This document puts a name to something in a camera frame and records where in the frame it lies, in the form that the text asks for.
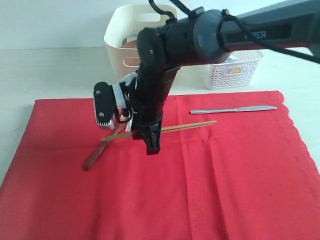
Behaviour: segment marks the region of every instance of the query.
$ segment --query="cream plastic bin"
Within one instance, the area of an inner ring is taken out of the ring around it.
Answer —
[[[259,50],[235,51],[231,54],[236,62],[198,66],[204,85],[210,90],[247,86],[263,58]]]
[[[158,7],[170,11],[177,17],[177,10],[165,4]],[[139,66],[125,64],[126,58],[139,58],[136,48],[121,48],[124,40],[136,36],[143,28],[158,27],[166,24],[169,17],[159,15],[149,4],[128,4],[115,10],[104,35],[111,67],[115,80],[107,79],[109,85],[118,83],[124,76],[138,69]]]

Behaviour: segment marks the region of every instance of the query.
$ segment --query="knife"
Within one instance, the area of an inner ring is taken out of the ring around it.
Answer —
[[[258,105],[258,106],[243,106],[237,108],[221,108],[221,109],[203,109],[192,110],[191,114],[214,114],[214,113],[228,113],[228,112],[251,112],[251,111],[265,111],[277,109],[276,106]]]

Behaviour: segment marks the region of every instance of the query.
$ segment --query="red tablecloth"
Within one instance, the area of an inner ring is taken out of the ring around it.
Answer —
[[[318,240],[320,175],[277,91],[170,96],[158,155],[112,142],[92,99],[37,100],[0,188],[1,240]],[[274,105],[277,110],[191,115]]]

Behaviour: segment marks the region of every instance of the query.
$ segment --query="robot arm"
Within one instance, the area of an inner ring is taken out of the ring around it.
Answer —
[[[285,48],[307,47],[320,52],[320,0],[287,0],[238,17],[227,11],[199,7],[189,11],[178,0],[171,0],[188,17],[176,20],[172,14],[150,5],[170,19],[164,26],[144,28],[137,36],[140,66],[129,82],[119,86],[97,83],[94,96],[97,123],[108,125],[112,112],[119,121],[115,89],[121,89],[122,107],[132,118],[134,139],[143,139],[148,155],[160,151],[163,106],[182,66],[218,64],[233,51],[272,49],[280,53],[320,63],[320,58]]]

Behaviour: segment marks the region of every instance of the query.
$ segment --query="table surface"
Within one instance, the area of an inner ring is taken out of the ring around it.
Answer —
[[[307,49],[295,49],[310,53]],[[278,90],[289,116],[320,168],[320,66],[270,50],[249,86],[208,90],[197,68],[183,67],[171,95]],[[91,98],[95,83],[114,79],[106,48],[0,51],[0,183],[37,99]]]

